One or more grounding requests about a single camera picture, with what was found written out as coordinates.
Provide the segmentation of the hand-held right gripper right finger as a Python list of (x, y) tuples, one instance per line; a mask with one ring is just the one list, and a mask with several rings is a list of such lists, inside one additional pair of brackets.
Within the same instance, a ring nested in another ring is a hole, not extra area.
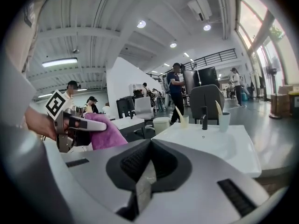
[(209, 153), (154, 140), (185, 155), (192, 165), (188, 179), (175, 191), (154, 193), (139, 215), (141, 224), (230, 224), (269, 199), (264, 188)]

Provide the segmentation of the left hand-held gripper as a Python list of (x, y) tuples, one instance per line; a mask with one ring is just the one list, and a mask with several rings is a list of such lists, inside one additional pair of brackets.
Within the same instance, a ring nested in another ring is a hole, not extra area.
[(91, 150), (91, 144), (82, 145), (77, 141), (77, 131), (71, 133), (71, 136), (64, 130), (64, 121), (71, 116), (79, 119), (75, 122), (79, 123), (76, 130), (86, 132), (102, 132), (107, 129), (107, 125), (103, 122), (83, 119), (83, 108), (70, 106), (69, 100), (59, 90), (55, 90), (45, 105), (47, 114), (53, 119), (56, 130), (56, 143), (61, 153), (87, 152)]

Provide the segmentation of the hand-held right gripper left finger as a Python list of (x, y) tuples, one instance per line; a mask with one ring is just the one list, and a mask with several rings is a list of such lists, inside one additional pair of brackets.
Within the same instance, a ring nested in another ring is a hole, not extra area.
[(150, 140), (64, 154), (71, 180), (66, 194), (75, 224), (150, 224), (151, 184), (143, 176)]

